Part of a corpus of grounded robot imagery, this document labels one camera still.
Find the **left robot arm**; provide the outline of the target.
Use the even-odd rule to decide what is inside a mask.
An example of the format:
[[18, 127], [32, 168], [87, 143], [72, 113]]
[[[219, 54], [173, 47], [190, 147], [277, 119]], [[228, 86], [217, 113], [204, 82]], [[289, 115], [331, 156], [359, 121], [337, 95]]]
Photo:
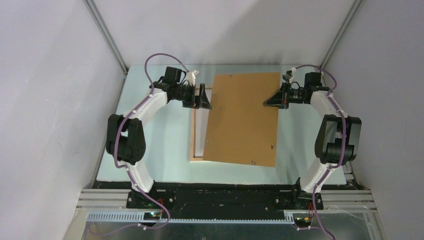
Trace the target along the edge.
[[151, 190], [155, 181], [143, 160], [147, 150], [144, 127], [170, 101], [180, 101], [184, 108], [210, 110], [205, 84], [196, 84], [198, 74], [198, 70], [168, 66], [163, 76], [150, 82], [140, 103], [107, 120], [106, 152], [113, 156], [116, 168], [126, 170], [131, 187], [140, 193], [138, 201], [145, 208], [156, 206], [158, 194]]

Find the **brown backing board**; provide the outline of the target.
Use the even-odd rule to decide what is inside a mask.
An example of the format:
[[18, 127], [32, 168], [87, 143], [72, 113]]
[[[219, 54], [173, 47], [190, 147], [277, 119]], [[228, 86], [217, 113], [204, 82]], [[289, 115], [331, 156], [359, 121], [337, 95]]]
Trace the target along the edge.
[[264, 101], [280, 87], [280, 73], [215, 75], [202, 159], [274, 167], [278, 109]]

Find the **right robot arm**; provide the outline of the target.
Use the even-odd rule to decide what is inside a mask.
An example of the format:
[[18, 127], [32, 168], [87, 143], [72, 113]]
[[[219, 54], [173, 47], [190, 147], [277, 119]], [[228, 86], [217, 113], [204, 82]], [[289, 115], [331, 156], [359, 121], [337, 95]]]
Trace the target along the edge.
[[304, 209], [317, 199], [331, 174], [358, 154], [362, 120], [342, 109], [321, 78], [319, 72], [308, 72], [304, 84], [299, 85], [295, 81], [295, 70], [288, 70], [282, 76], [280, 88], [263, 102], [265, 107], [284, 110], [291, 104], [311, 105], [321, 118], [314, 144], [315, 160], [306, 174], [298, 178], [290, 196], [291, 204], [297, 209]]

